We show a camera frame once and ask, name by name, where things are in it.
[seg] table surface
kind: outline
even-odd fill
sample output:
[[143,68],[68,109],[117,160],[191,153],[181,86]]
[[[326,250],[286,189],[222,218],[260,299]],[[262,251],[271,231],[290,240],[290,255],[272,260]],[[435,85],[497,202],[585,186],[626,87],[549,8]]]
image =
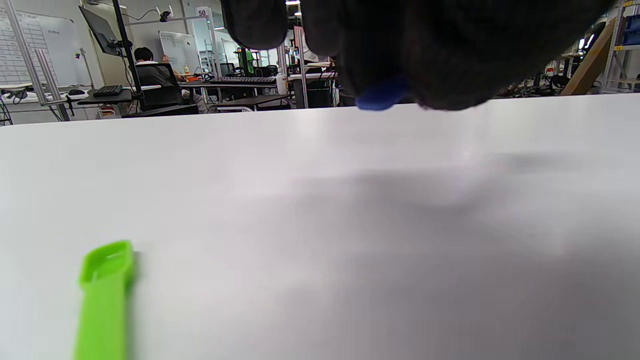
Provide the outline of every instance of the table surface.
[[210,83],[208,81],[189,81],[187,83],[179,83],[181,88],[274,88],[276,83],[273,84],[256,84],[256,83],[235,83],[235,82],[216,82]]
[[216,107],[224,108],[226,106],[255,106],[255,105],[264,104],[269,101],[283,100],[291,96],[292,96],[291,94],[258,95],[256,97],[245,97],[244,99],[225,101],[221,104],[216,104]]
[[640,97],[0,129],[0,357],[69,360],[131,239],[131,359],[633,359]]
[[[333,74],[334,74],[333,71],[326,71],[326,72],[323,72],[323,73],[314,72],[312,74],[305,74],[305,75],[307,77],[307,80],[309,80],[309,79],[317,80],[320,77],[322,77],[323,79],[328,79],[328,78],[332,77]],[[302,79],[302,74],[289,75],[289,77],[287,79],[288,80],[301,80]]]

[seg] metal pole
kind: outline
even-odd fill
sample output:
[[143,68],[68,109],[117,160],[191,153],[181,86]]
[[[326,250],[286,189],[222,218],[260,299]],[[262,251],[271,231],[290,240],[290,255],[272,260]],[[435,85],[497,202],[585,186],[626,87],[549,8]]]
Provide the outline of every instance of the metal pole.
[[[36,57],[38,58],[38,62],[40,63],[40,68],[42,68],[44,78],[47,81],[47,87],[49,87],[49,91],[51,92],[51,98],[53,99],[53,101],[62,100],[60,92],[58,91],[58,83],[53,77],[53,71],[51,71],[51,68],[49,67],[49,58],[45,54],[44,50],[36,49]],[[56,105],[56,107],[60,112],[62,121],[69,121],[69,114],[67,113],[67,108],[65,107],[64,103],[58,104]]]
[[211,8],[207,8],[207,20],[209,25],[209,31],[211,32],[211,42],[213,46],[213,51],[215,56],[211,56],[213,58],[213,71],[215,72],[215,77],[222,77],[222,71],[220,71],[220,53],[218,52],[218,42],[216,41],[216,31],[214,30],[215,25],[213,24],[213,14],[211,13]]
[[283,74],[286,76],[287,75],[287,61],[285,59],[285,54],[284,54],[284,42],[282,42],[282,44],[278,45],[278,47],[276,48],[278,50],[278,73],[279,74]]
[[618,33],[620,32],[620,26],[622,23],[622,15],[625,12],[625,5],[624,5],[624,0],[620,0],[620,3],[618,4],[618,11],[616,13],[616,18],[614,19],[614,21],[616,22],[616,25],[613,27],[613,34],[611,34],[611,46],[609,46],[609,56],[607,57],[607,65],[604,68],[604,73],[603,73],[603,79],[604,79],[604,85],[603,88],[604,90],[607,90],[609,88],[609,83],[613,82],[615,84],[615,88],[618,88],[618,83],[615,82],[615,79],[611,79],[610,77],[611,75],[611,67],[612,67],[612,60],[615,56],[617,56],[616,54],[616,41],[618,39]]
[[41,105],[44,105],[47,103],[47,98],[44,95],[44,91],[42,90],[42,84],[40,83],[38,72],[36,71],[36,67],[33,64],[33,59],[31,59],[31,55],[29,54],[29,48],[27,47],[27,42],[24,40],[24,35],[22,34],[22,30],[20,29],[20,23],[18,22],[18,18],[15,15],[13,4],[11,0],[2,0],[2,2],[4,3],[4,7],[7,10],[6,13],[9,18],[9,23],[11,24],[13,33],[15,34],[15,41],[18,43],[18,48],[20,49],[20,53],[22,53],[24,63],[27,65],[27,72],[29,73],[29,77],[31,78],[31,82],[33,83],[33,90],[38,96],[38,102]]
[[300,39],[300,74],[302,75],[302,96],[303,96],[303,104],[305,109],[309,107],[309,103],[307,101],[307,71],[305,70],[305,42],[302,39],[302,30],[300,28],[296,29],[296,37]]
[[118,23],[118,29],[120,30],[120,36],[122,37],[124,52],[127,55],[127,60],[129,60],[131,76],[133,77],[133,85],[136,87],[136,95],[140,95],[140,101],[145,102],[142,96],[142,87],[140,86],[138,70],[136,70],[136,62],[133,60],[133,54],[131,53],[131,42],[129,41],[129,37],[127,37],[127,30],[124,28],[124,19],[122,18],[122,12],[120,11],[120,4],[118,3],[118,0],[113,0],[113,9],[116,11],[116,21]]
[[86,61],[86,51],[84,48],[80,48],[80,54],[82,55],[82,59],[84,59],[84,66],[86,67],[86,72],[89,74],[89,81],[91,81],[91,88],[95,89],[95,85],[93,84],[93,76],[91,76],[91,70],[89,70],[89,63]]
[[53,72],[49,67],[49,60],[47,58],[47,55],[44,53],[44,50],[36,49],[36,57],[38,58],[38,62],[40,63],[40,68],[42,68],[44,79],[47,81],[47,86],[49,87],[49,91],[51,92],[51,98],[54,101],[62,100],[62,97],[60,97],[60,92],[58,91],[58,84],[53,77]]

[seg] shelf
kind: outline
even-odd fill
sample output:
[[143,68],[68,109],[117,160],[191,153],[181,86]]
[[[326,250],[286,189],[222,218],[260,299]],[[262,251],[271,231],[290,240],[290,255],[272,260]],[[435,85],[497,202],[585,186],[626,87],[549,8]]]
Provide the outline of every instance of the shelf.
[[613,49],[614,51],[640,50],[640,45],[618,45]]

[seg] black chair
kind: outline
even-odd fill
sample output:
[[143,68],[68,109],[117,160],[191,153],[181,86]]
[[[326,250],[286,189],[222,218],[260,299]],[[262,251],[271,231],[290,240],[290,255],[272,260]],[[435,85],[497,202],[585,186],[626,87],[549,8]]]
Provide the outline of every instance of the black chair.
[[236,74],[236,67],[233,63],[220,63],[220,76],[234,76]]
[[259,78],[268,78],[270,76],[276,76],[277,74],[278,68],[276,68],[275,72],[268,66],[261,66],[255,69],[255,75]]
[[140,104],[142,111],[192,103],[190,99],[183,98],[182,89],[178,85],[178,80],[175,78],[170,64],[136,65],[136,69],[138,70],[138,75],[140,75],[140,85],[162,86],[160,88],[142,90],[142,94],[145,97],[144,104]]

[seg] black desk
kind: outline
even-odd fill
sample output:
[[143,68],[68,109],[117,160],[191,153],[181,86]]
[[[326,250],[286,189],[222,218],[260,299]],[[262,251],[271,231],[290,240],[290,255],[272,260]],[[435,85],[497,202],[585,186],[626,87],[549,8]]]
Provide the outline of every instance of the black desk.
[[123,102],[132,101],[131,90],[129,89],[122,89],[122,91],[117,96],[94,97],[93,91],[94,90],[89,90],[89,92],[87,93],[89,94],[89,96],[78,101],[78,105],[120,104]]
[[141,111],[139,113],[127,114],[122,116],[123,119],[130,117],[157,117],[157,116],[176,116],[176,115],[196,115],[198,114],[198,106],[195,104],[174,105],[166,108]]
[[236,83],[232,81],[217,81],[215,83],[210,83],[208,81],[189,81],[187,83],[179,83],[178,84],[183,89],[188,89],[191,94],[191,98],[193,99],[193,94],[196,88],[203,88],[202,96],[208,95],[206,93],[206,89],[208,88],[217,88],[218,89],[218,100],[222,99],[222,94],[220,92],[221,88],[252,88],[253,96],[258,96],[258,88],[275,88],[276,83],[273,84],[264,84],[264,83],[250,83],[250,82],[242,82]]
[[290,94],[286,95],[259,95],[256,97],[247,97],[245,99],[238,99],[233,101],[223,102],[216,104],[216,107],[221,110],[238,110],[253,108],[254,111],[258,111],[258,105],[265,104],[269,101],[284,100],[290,97]]
[[188,83],[179,83],[181,88],[274,88],[276,87],[275,81],[273,83],[254,83],[251,81],[216,81],[210,83],[208,81],[190,81]]

